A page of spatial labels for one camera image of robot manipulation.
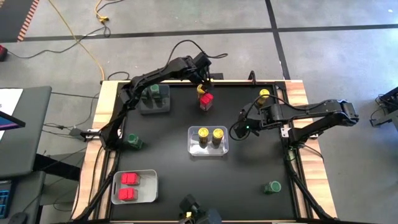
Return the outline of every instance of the gray floor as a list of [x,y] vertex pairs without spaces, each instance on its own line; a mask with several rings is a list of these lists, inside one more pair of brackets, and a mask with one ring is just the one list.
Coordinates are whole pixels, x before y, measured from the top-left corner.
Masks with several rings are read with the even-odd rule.
[[[94,2],[58,1],[76,34],[100,27],[92,12]],[[398,24],[397,1],[272,0],[278,27]],[[264,1],[124,1],[106,8],[114,34],[197,29],[270,27]],[[39,3],[27,36],[68,35],[47,1]],[[361,121],[352,128],[336,127],[320,137],[326,172],[338,216],[357,222],[396,223],[398,213],[398,132],[392,124],[372,128],[368,121],[377,108],[374,98],[398,86],[398,29],[281,33],[292,79],[304,80],[311,103],[336,98],[352,101]],[[141,75],[164,65],[175,43],[197,41],[213,60],[212,72],[226,79],[243,79],[255,70],[261,79],[282,79],[271,33],[184,37],[140,37],[84,40],[106,74],[125,70]],[[44,48],[59,50],[72,41],[5,44],[19,55]],[[194,55],[182,45],[175,56]],[[100,73],[79,47],[60,55],[44,54],[30,60],[10,58],[0,63],[0,87],[51,85],[54,91],[95,95]],[[90,99],[52,95],[47,122],[76,124],[89,113]],[[82,125],[89,128],[92,120]],[[84,147],[72,139],[44,134],[40,152],[63,154]],[[46,208],[42,223],[64,221],[68,215]]]

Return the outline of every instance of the clear plastic container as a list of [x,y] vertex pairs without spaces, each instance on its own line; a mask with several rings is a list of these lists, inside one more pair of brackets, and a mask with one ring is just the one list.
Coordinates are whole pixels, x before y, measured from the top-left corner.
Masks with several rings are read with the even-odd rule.
[[[138,185],[126,185],[121,183],[121,177],[123,173],[133,172],[140,176],[140,182]],[[120,189],[133,187],[137,190],[137,200],[123,201],[118,197]],[[115,205],[127,204],[127,203],[148,203],[153,202],[157,198],[157,173],[154,170],[131,170],[131,171],[119,171],[113,176],[111,201]]]
[[[199,142],[198,131],[200,128],[209,130],[208,141],[206,144]],[[213,131],[220,128],[224,132],[220,145],[215,146],[211,139]],[[192,126],[188,129],[188,152],[193,156],[223,156],[228,152],[228,129],[224,126]]]

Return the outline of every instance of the red box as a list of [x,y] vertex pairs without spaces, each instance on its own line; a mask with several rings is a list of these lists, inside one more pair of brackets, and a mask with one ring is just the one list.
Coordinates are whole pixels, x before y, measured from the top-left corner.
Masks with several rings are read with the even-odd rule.
[[210,107],[213,105],[213,95],[210,93],[205,93],[201,98],[200,98],[200,108],[204,111],[207,111],[210,109]]
[[121,183],[126,185],[139,184],[139,175],[136,173],[123,173]]
[[119,200],[137,200],[138,191],[132,187],[119,190]]

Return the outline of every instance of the yellow can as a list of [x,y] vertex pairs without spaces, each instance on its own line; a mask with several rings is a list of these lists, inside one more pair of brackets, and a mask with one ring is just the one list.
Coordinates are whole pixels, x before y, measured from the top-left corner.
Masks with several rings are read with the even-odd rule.
[[[260,93],[259,93],[259,96],[261,96],[261,95],[269,95],[269,91],[266,90],[266,89],[262,89],[262,90],[260,90]],[[269,96],[262,96],[262,97],[260,97],[260,98],[257,100],[257,103],[258,103],[260,106],[262,106],[262,105],[266,102],[266,100],[267,100],[268,97],[269,97]]]
[[207,137],[209,136],[209,130],[207,128],[200,128],[198,131],[199,135],[199,143],[200,144],[207,144]]
[[198,100],[206,93],[204,90],[202,90],[202,84],[198,85],[197,87],[197,93],[198,93]]
[[211,139],[214,146],[219,146],[224,137],[224,131],[217,128],[213,131],[213,138]]

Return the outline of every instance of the computer screen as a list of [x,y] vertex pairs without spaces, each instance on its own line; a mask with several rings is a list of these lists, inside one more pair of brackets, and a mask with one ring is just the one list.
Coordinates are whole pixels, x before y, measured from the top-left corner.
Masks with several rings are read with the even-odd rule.
[[25,122],[0,111],[0,131],[25,127]]

